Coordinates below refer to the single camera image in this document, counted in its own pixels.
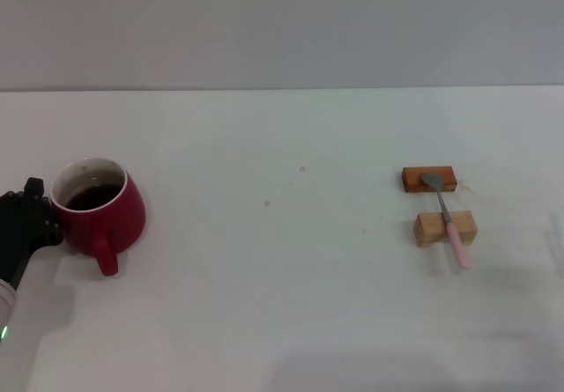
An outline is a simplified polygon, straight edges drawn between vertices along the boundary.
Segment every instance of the mug rim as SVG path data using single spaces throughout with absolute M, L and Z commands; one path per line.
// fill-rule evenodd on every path
M 61 178 L 61 176 L 70 168 L 79 165 L 80 163 L 83 163 L 85 160 L 101 160 L 101 161 L 106 161 L 108 163 L 113 163 L 116 166 L 118 166 L 120 169 L 122 169 L 122 173 L 123 173 L 123 185 L 122 188 L 120 189 L 120 192 L 117 194 L 117 196 L 115 196 L 114 198 L 112 198 L 110 201 L 108 201 L 107 203 L 101 205 L 100 207 L 95 207 L 93 209 L 88 209 L 88 210 L 72 210 L 69 209 L 68 207 L 62 205 L 61 203 L 59 203 L 56 198 L 55 198 L 55 192 L 54 192 L 54 188 L 55 185 L 57 184 L 57 181 L 59 181 L 59 179 Z M 73 161 L 72 163 L 69 163 L 67 166 L 63 167 L 61 170 L 59 170 L 55 176 L 55 180 L 53 181 L 53 183 L 51 184 L 51 187 L 49 188 L 49 198 L 51 199 L 51 203 L 56 205 L 58 208 L 60 208 L 61 210 L 64 211 L 68 211 L 69 213 L 92 213 L 93 211 L 98 211 L 101 210 L 105 207 L 108 207 L 110 204 L 114 203 L 120 196 L 123 195 L 123 191 L 125 190 L 125 187 L 127 187 L 128 184 L 128 175 L 127 175 L 127 171 L 125 170 L 125 168 L 120 165 L 118 162 L 116 162 L 115 160 L 112 159 L 105 159 L 103 157 L 84 157 L 81 160 L 76 160 Z

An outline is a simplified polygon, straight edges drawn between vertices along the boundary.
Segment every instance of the mug handle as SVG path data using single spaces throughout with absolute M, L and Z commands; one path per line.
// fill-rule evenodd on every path
M 93 221 L 92 248 L 94 257 L 98 261 L 100 270 L 104 276 L 113 276 L 117 273 L 117 255 L 109 246 L 108 233 L 102 223 L 95 219 Z

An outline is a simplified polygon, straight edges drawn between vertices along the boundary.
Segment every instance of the metal spoon head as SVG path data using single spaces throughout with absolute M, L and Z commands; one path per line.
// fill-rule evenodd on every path
M 440 191 L 444 185 L 444 180 L 439 174 L 424 174 L 421 176 L 421 180 L 429 187 L 435 188 L 437 191 Z

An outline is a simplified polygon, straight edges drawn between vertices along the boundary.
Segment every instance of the pink spoon handle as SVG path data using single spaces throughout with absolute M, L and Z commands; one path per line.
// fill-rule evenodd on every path
M 456 259 L 458 260 L 458 265 L 461 269 L 469 269 L 470 268 L 470 259 L 466 254 L 466 250 L 464 249 L 464 245 L 462 245 L 462 241 L 460 240 L 460 235 L 456 229 L 456 225 L 452 222 L 447 223 L 447 232 L 449 233 L 450 243 L 452 244 L 452 248 L 455 250 Z

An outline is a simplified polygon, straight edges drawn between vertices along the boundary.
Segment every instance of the wooden block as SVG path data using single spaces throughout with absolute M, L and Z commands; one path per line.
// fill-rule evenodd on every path
M 430 167 L 404 167 L 402 181 L 404 181 L 405 192 L 434 192 L 422 180 L 423 174 L 439 174 L 444 180 L 443 191 L 454 191 L 456 189 L 456 177 L 452 166 L 430 166 Z
M 460 240 L 464 245 L 471 245 L 476 238 L 478 228 L 474 222 L 471 211 L 452 211 L 450 213 L 452 221 L 460 234 Z M 428 247 L 439 240 L 447 240 L 447 227 L 442 218 L 442 213 L 420 213 L 415 219 L 413 226 L 417 245 Z

